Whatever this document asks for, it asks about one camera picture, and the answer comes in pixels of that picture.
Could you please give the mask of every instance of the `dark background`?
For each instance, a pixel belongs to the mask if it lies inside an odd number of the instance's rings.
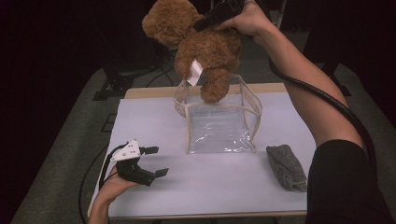
[[[91,75],[104,64],[161,62],[140,26],[153,2],[0,1],[1,223],[14,216]],[[192,2],[209,10],[209,0]],[[395,14],[395,0],[289,0],[281,29],[311,29],[306,56],[329,74],[338,63],[350,67],[395,125]]]

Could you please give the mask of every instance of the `black shirt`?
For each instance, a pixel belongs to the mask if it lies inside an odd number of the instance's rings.
[[[317,148],[307,197],[307,224],[395,223],[363,149],[345,140]]]

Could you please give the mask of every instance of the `transparent bag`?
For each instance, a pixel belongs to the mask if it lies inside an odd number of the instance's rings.
[[[228,94],[216,104],[206,104],[200,88],[183,80],[174,93],[175,110],[187,121],[187,153],[256,152],[262,103],[245,81],[231,75]]]

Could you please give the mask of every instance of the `brown fur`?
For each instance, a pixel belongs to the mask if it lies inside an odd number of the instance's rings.
[[[216,103],[227,94],[230,73],[239,65],[241,41],[232,29],[196,32],[192,26],[202,17],[188,0],[157,0],[142,25],[147,36],[178,48],[175,70],[183,79],[190,77],[194,59],[201,64],[207,79],[201,96]]]

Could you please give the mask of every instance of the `gray cloth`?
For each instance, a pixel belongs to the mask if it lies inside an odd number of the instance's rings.
[[[268,160],[283,189],[306,192],[306,176],[288,145],[267,147]]]

